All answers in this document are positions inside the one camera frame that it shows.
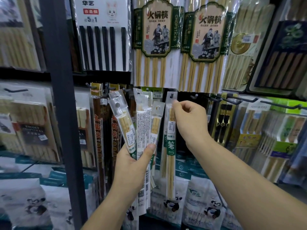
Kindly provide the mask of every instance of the panda cartoon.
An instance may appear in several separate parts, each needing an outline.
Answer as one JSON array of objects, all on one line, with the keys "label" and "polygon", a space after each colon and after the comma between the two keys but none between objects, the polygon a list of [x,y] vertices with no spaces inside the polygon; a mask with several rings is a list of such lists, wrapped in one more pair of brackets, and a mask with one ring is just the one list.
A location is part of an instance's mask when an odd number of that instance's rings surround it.
[{"label": "panda cartoon", "polygon": [[69,209],[69,210],[68,210],[68,217],[67,217],[66,222],[67,222],[68,224],[73,224],[73,223],[71,222],[71,220],[72,220],[72,211],[71,211],[71,209]]},{"label": "panda cartoon", "polygon": [[129,208],[128,208],[128,211],[126,212],[126,214],[127,214],[127,218],[128,218],[128,220],[130,220],[130,221],[133,221],[134,220],[134,217],[133,217],[133,214],[132,214],[132,212],[135,210],[135,207],[134,206],[130,206]]},{"label": "panda cartoon", "polygon": [[28,198],[27,199],[28,206],[25,208],[25,211],[28,214],[35,213],[38,216],[41,216],[47,211],[47,208],[44,206],[45,200],[46,200],[45,198],[41,198],[41,199]]},{"label": "panda cartoon", "polygon": [[170,207],[172,209],[172,212],[178,211],[179,210],[179,201],[182,200],[182,197],[175,197],[175,201],[171,201],[171,200],[165,200],[165,202],[163,203],[164,206]]},{"label": "panda cartoon", "polygon": [[221,215],[222,204],[216,198],[212,198],[210,202],[210,206],[207,210],[204,210],[206,216],[210,216],[213,219],[216,219]]}]

